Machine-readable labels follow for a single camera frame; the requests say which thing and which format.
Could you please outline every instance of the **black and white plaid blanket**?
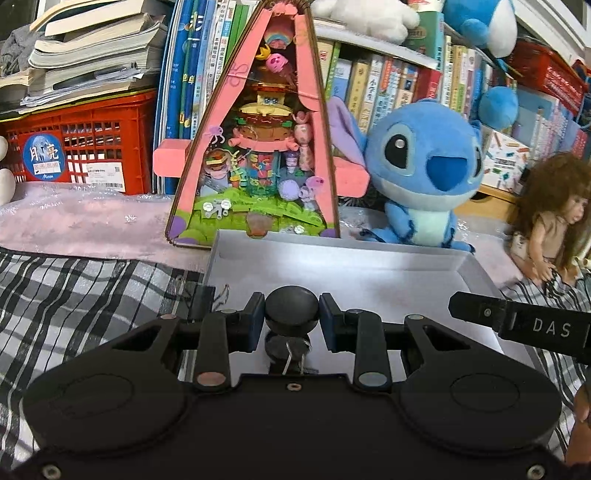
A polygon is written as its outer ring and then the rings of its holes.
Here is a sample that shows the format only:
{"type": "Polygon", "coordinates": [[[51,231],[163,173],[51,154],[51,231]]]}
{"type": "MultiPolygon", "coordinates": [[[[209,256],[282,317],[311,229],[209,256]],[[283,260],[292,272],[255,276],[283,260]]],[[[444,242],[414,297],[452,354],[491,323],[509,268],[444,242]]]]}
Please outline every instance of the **black and white plaid blanket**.
{"type": "MultiPolygon", "coordinates": [[[[538,288],[529,280],[517,282],[504,287],[501,293],[505,298],[522,303],[548,306],[563,310],[591,312],[591,274],[586,273],[577,281],[575,287],[570,287],[560,281],[556,274],[554,280],[538,288]]],[[[549,352],[540,348],[535,349],[544,373],[552,380],[562,398],[562,414],[560,422],[548,444],[552,452],[559,458],[564,458],[569,444],[570,431],[575,418],[573,414],[574,395],[585,381],[584,365],[575,362],[571,357],[549,352]]]]}
{"type": "Polygon", "coordinates": [[[186,318],[201,279],[135,260],[0,248],[0,468],[14,468],[36,447],[21,407],[35,377],[159,314],[186,318]]]}

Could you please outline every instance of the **brown hair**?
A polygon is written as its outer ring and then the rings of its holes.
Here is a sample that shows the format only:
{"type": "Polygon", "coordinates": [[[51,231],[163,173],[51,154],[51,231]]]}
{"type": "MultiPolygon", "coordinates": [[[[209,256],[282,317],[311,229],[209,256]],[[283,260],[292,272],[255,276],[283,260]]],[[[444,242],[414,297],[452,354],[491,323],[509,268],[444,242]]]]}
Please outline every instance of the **brown hair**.
{"type": "MultiPolygon", "coordinates": [[[[571,153],[557,153],[531,170],[522,196],[517,201],[515,230],[529,238],[539,213],[559,213],[571,195],[591,199],[591,167],[571,153]]],[[[556,267],[564,268],[575,255],[578,242],[587,231],[589,207],[580,222],[570,225],[556,267]]]]}

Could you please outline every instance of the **stuffed animal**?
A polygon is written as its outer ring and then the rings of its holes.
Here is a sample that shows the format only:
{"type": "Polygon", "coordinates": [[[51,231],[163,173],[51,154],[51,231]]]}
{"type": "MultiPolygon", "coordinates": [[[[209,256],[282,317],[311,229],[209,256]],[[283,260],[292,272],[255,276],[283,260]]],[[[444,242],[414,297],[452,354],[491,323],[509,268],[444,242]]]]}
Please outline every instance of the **stuffed animal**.
{"type": "MultiPolygon", "coordinates": [[[[507,57],[517,41],[513,0],[446,0],[443,15],[450,27],[474,46],[487,48],[497,59],[507,57]]],[[[515,92],[507,87],[489,89],[480,99],[478,118],[494,130],[515,123],[518,113],[515,92]]]]}
{"type": "Polygon", "coordinates": [[[314,0],[315,17],[344,22],[350,30],[400,45],[420,18],[399,0],[314,0]]]}
{"type": "MultiPolygon", "coordinates": [[[[354,121],[343,121],[345,104],[336,97],[328,103],[335,147],[347,158],[359,158],[353,144],[363,144],[362,135],[354,121]]],[[[366,139],[363,157],[373,186],[388,198],[389,227],[364,231],[363,238],[473,252],[454,240],[453,209],[480,187],[481,142],[480,122],[471,125],[436,100],[405,105],[381,119],[366,139]]]]}
{"type": "MultiPolygon", "coordinates": [[[[4,137],[0,137],[0,161],[4,160],[8,152],[8,141],[4,137]]],[[[0,170],[0,206],[6,205],[14,197],[14,191],[17,187],[17,182],[14,175],[7,168],[0,170]]]]}

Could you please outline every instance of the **round blue sticker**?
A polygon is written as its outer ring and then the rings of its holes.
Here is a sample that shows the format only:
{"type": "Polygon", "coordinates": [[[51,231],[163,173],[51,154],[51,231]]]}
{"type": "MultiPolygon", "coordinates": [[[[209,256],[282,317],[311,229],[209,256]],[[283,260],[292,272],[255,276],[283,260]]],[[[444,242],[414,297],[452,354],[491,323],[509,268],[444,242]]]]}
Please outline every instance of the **round blue sticker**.
{"type": "Polygon", "coordinates": [[[66,169],[66,156],[60,141],[51,134],[30,137],[22,151],[25,168],[38,180],[57,180],[66,169]]]}

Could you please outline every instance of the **plush toy nose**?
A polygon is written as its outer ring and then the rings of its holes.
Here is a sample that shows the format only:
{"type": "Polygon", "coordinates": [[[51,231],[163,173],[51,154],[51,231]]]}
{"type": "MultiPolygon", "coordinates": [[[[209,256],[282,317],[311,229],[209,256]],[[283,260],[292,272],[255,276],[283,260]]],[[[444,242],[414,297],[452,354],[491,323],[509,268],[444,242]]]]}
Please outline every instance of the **plush toy nose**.
{"type": "Polygon", "coordinates": [[[458,157],[431,157],[427,160],[427,176],[441,192],[457,187],[466,176],[468,161],[458,157]]]}

